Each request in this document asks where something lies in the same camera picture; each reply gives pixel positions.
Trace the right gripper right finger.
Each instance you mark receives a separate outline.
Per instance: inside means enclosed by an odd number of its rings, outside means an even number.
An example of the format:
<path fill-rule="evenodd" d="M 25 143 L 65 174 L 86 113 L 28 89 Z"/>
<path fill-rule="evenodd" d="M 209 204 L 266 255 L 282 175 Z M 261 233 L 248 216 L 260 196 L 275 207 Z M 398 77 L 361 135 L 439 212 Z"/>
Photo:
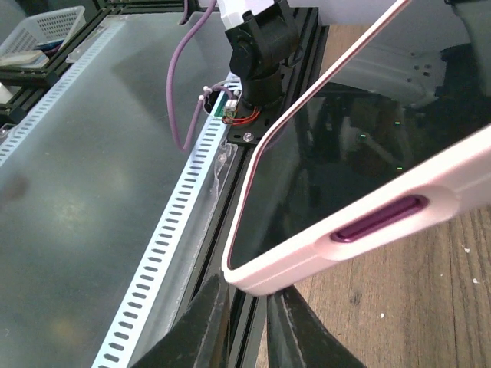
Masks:
<path fill-rule="evenodd" d="M 267 297 L 270 367 L 363 367 L 331 334 L 296 287 Z"/>

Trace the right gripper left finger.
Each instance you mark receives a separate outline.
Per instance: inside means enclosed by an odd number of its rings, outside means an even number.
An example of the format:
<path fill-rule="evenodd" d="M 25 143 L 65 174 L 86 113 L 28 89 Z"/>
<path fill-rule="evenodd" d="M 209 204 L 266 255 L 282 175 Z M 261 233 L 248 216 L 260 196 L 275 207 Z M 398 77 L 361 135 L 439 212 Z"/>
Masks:
<path fill-rule="evenodd" d="M 134 366 L 220 368 L 229 358 L 229 286 L 214 274 L 171 330 Z"/>

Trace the pink phone case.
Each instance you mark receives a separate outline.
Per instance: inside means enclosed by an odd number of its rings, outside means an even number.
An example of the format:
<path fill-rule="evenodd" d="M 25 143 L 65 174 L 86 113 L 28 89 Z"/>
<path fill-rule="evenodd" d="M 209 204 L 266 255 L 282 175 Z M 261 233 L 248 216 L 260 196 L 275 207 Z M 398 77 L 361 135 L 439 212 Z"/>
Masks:
<path fill-rule="evenodd" d="M 490 3 L 397 1 L 254 149 L 221 268 L 262 296 L 490 202 Z"/>

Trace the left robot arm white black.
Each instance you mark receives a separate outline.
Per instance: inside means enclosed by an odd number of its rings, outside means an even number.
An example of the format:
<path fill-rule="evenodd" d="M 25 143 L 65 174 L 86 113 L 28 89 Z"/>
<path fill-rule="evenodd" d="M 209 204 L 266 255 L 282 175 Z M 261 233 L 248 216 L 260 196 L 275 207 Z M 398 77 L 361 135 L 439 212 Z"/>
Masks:
<path fill-rule="evenodd" d="M 279 66 L 300 47 L 292 9 L 286 1 L 221 1 L 219 10 L 245 100 L 275 102 Z M 451 77 L 490 94 L 488 1 L 396 1 L 319 80 L 418 108 L 440 99 Z"/>

